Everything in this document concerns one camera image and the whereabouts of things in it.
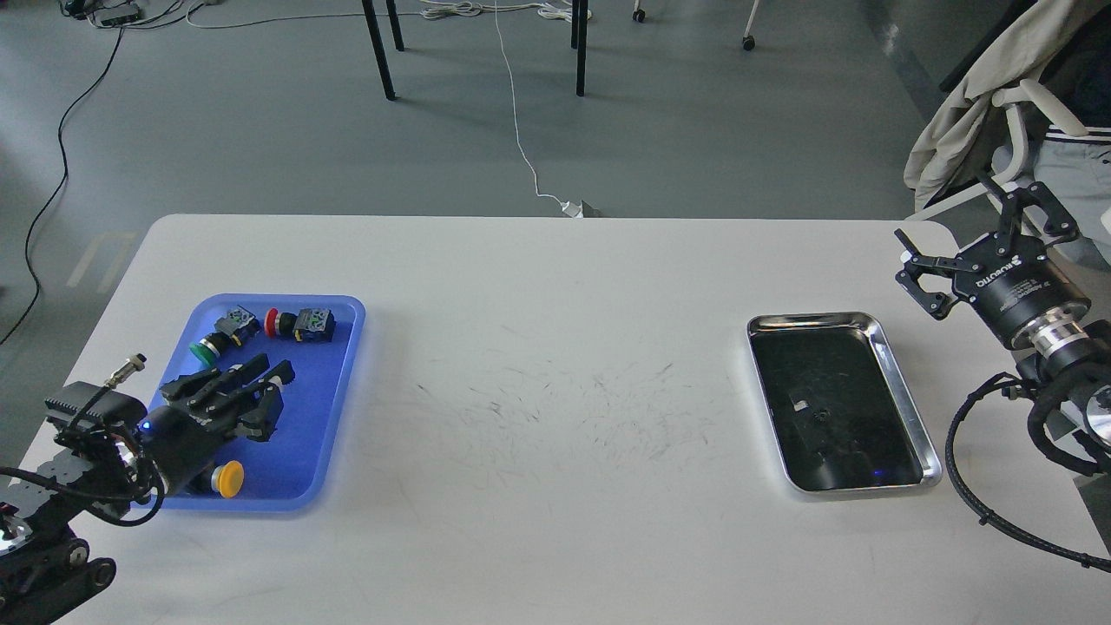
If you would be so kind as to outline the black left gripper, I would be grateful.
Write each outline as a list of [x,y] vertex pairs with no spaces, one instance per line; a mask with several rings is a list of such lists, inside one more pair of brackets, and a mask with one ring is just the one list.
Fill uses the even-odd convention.
[[167,381],[160,396],[196,414],[233,409],[231,430],[208,430],[186,411],[156,407],[139,423],[139,443],[154,463],[166,492],[216,495],[216,456],[231,440],[269,442],[283,409],[282,389],[296,379],[291,361],[271,365],[266,353],[230,365],[207,367]]

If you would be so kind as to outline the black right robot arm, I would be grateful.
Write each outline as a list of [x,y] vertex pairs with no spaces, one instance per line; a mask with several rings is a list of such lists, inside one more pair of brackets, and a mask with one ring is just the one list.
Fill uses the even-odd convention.
[[929,316],[944,319],[957,302],[967,302],[1008,351],[1028,352],[1015,373],[997,373],[957,409],[945,438],[947,471],[983,525],[1033,550],[1108,572],[1107,558],[1064,550],[997,514],[957,468],[960,424],[981,399],[999,391],[1008,399],[1032,401],[1027,431],[1045,458],[1085,477],[1108,474],[1108,322],[1081,326],[1090,298],[1049,254],[1050,246],[1079,236],[1075,218],[1043,183],[1007,191],[991,175],[978,174],[977,181],[1003,210],[997,229],[955,258],[928,256],[904,231],[895,231],[905,248],[895,282]]

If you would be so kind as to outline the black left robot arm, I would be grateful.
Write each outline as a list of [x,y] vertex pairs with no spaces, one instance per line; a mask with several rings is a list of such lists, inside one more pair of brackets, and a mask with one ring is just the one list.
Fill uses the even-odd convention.
[[76,381],[46,400],[46,419],[61,450],[38,468],[4,467],[4,624],[50,624],[116,578],[116,561],[92,558],[70,522],[88,513],[118,527],[134,505],[160,510],[180,493],[234,497],[246,482],[236,460],[217,454],[238,437],[266,442],[283,409],[282,389],[294,381],[290,361],[271,365],[263,353],[222,371],[187,373],[160,389],[163,404],[118,392],[144,366],[136,353],[99,386]]

